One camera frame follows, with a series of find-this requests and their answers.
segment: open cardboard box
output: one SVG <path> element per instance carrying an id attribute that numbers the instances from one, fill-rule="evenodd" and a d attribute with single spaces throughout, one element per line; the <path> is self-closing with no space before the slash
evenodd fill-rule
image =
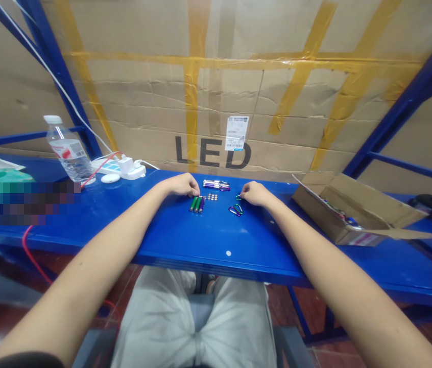
<path id="1" fill-rule="evenodd" d="M 428 214 L 416 210 L 344 174 L 311 172 L 299 182 L 293 199 L 337 245 L 375 246 L 386 238 L 432 239 L 432 234 L 403 229 Z M 346 224 L 325 202 L 353 217 L 364 230 Z"/>

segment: red cable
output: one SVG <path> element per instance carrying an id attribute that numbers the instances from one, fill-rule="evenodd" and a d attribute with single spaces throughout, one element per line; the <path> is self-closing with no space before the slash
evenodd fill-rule
<path id="1" fill-rule="evenodd" d="M 97 174 L 97 172 L 100 170 L 100 168 L 105 165 L 105 163 L 107 161 L 109 161 L 114 155 L 116 154 L 122 154 L 122 152 L 116 151 L 113 152 L 100 166 L 98 169 L 96 169 L 94 171 L 94 173 L 92 175 L 90 175 L 90 177 L 81 185 L 80 190 L 83 189 L 83 187 L 88 183 L 88 181 L 90 179 L 92 179 L 94 177 L 95 174 Z M 44 270 L 41 268 L 41 266 L 39 265 L 39 263 L 37 263 L 37 261 L 35 260 L 34 256 L 32 255 L 31 251 L 29 250 L 29 247 L 27 246 L 27 235 L 29 235 L 29 232 L 31 231 L 31 229 L 34 227 L 34 225 L 30 225 L 26 232 L 23 234 L 22 236 L 22 248 L 24 250 L 24 252 L 26 253 L 27 257 L 29 257 L 29 259 L 31 260 L 32 264 L 36 267 L 36 269 L 39 271 L 39 273 L 41 274 L 41 276 L 47 281 L 48 284 L 52 285 L 53 281 L 47 276 L 47 274 L 44 272 Z M 117 307 L 115 306 L 115 304 L 111 301 L 108 300 L 104 300 L 102 304 L 107 304 L 109 307 L 112 308 L 112 314 L 115 314 L 117 317 L 117 331 L 115 334 L 115 339 L 117 340 L 117 336 L 119 335 L 119 329 L 121 327 L 121 314 L 119 313 L 119 310 L 117 309 Z"/>

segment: blue table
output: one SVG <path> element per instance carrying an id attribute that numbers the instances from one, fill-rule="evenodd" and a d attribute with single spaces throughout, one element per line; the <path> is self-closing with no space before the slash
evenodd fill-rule
<path id="1" fill-rule="evenodd" d="M 0 158 L 17 165 L 25 166 L 22 170 L 26 174 L 32 175 L 37 182 L 57 182 L 68 179 L 60 162 L 56 159 L 15 156 L 1 154 Z"/>
<path id="2" fill-rule="evenodd" d="M 29 247 L 74 255 L 154 184 L 177 174 L 148 170 L 145 178 L 134 181 L 120 180 L 105 185 L 97 180 L 81 194 L 81 216 L 68 218 L 70 226 L 34 228 L 29 235 Z M 216 192 L 202 188 L 203 179 L 216 177 L 202 174 L 195 174 L 194 177 L 203 195 Z M 245 213 L 241 217 L 228 211 L 236 203 L 235 195 L 239 194 L 248 180 L 232 177 L 217 179 L 231 183 L 232 190 L 217 191 L 218 201 L 207 201 L 202 214 L 188 211 L 191 199 L 168 197 L 155 215 L 133 261 L 311 287 L 291 247 L 266 210 L 242 200 Z M 297 184 L 261 182 L 318 229 L 291 198 Z M 25 229 L 25 226 L 0 226 L 0 254 L 14 262 L 28 265 L 28 260 L 20 258 L 23 253 L 20 241 Z M 386 240 L 377 247 L 341 246 L 340 249 L 394 300 L 432 307 L 432 261 L 408 243 Z"/>

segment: carabiner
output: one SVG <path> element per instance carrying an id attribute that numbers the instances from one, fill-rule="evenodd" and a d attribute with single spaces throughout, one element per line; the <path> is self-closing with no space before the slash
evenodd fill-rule
<path id="1" fill-rule="evenodd" d="M 235 209 L 235 207 L 230 207 L 230 208 L 228 209 L 228 211 L 230 211 L 231 213 L 234 213 L 234 214 L 237 215 L 238 217 L 241 216 L 241 213 L 238 212 L 238 210 Z"/>
<path id="2" fill-rule="evenodd" d="M 233 208 L 234 208 L 235 210 L 237 210 L 237 211 L 240 213 L 240 215 L 243 215 L 242 206 L 240 206 L 239 204 L 235 204 L 235 205 L 233 206 Z"/>

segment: black sleeve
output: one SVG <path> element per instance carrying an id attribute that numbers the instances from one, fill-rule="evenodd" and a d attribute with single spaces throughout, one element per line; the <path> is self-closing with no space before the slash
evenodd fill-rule
<path id="1" fill-rule="evenodd" d="M 24 352 L 0 359 L 0 368 L 64 368 L 54 355 L 42 352 Z"/>

